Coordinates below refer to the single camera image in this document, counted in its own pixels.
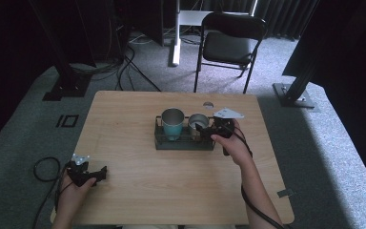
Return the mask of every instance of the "metal mug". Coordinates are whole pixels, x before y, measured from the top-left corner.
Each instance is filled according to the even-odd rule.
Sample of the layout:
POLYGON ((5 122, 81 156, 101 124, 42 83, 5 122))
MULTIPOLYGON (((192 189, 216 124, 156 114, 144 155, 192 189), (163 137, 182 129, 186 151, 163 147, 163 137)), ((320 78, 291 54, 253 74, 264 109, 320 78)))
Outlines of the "metal mug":
POLYGON ((189 117, 189 130, 192 139, 195 141, 201 140, 200 133, 195 129, 195 124, 200 125, 202 128, 207 128, 209 126, 210 119, 203 114, 192 114, 189 117))
POLYGON ((168 140, 178 140, 183 129, 184 114, 178 108, 168 108, 162 115, 163 131, 168 140))

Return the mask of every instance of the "handheld controller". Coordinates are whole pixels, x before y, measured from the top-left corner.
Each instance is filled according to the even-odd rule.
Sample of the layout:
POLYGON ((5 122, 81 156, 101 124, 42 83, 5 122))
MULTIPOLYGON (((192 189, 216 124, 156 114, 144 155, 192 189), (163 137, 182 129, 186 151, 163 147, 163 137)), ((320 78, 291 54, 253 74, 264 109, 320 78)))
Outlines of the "handheld controller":
MULTIPOLYGON (((220 135, 225 138, 230 138, 234 132, 234 118, 243 118, 244 115, 235 112, 229 108, 224 108, 213 114, 213 125, 211 127, 203 128, 202 126, 195 124, 195 129, 206 140, 211 140, 211 135, 220 135)), ((223 148, 225 156, 228 156, 228 152, 223 148)))
POLYGON ((95 177, 96 182, 106 179, 107 166, 103 167, 98 172, 88 172, 89 167, 89 156, 78 156, 73 154, 72 159, 66 164, 68 176, 70 176, 73 183, 78 187, 82 186, 88 179, 95 177))

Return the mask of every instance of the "teal mug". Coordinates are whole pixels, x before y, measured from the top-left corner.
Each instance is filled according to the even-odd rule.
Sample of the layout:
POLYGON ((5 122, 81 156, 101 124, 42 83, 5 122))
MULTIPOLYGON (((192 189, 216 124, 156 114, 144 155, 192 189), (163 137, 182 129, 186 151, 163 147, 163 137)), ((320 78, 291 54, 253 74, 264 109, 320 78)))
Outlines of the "teal mug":
POLYGON ((168 108, 162 115, 162 125, 168 140, 178 140, 183 128, 184 114, 178 108, 168 108))

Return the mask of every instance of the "metal stand base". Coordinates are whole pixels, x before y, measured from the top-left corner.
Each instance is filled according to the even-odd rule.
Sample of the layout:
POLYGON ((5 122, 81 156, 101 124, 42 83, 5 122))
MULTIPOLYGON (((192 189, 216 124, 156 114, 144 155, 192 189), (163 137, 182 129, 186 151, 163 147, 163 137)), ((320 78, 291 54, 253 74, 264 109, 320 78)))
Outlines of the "metal stand base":
POLYGON ((58 78, 51 92, 46 93, 43 101, 61 101, 62 97, 83 97, 91 82, 92 75, 80 75, 78 82, 73 89, 61 87, 61 77, 58 78))
POLYGON ((297 101, 290 101, 286 97, 288 89, 291 84, 274 83, 273 88, 277 95, 281 106, 283 107, 295 107, 295 108, 307 108, 310 112, 319 112, 316 104, 311 101, 308 93, 305 91, 297 101))

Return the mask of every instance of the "black rack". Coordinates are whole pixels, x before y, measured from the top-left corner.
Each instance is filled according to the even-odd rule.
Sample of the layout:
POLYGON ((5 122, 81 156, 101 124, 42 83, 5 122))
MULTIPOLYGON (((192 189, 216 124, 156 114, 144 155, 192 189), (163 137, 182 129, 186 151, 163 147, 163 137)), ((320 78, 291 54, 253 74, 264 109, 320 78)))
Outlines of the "black rack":
POLYGON ((155 120, 155 147, 156 150, 189 150, 189 151, 211 151, 214 149, 215 142, 207 139, 192 138, 190 126, 188 125, 188 117, 185 116, 183 122, 182 133, 176 140, 169 140, 163 131, 163 122, 161 116, 157 116, 155 120))

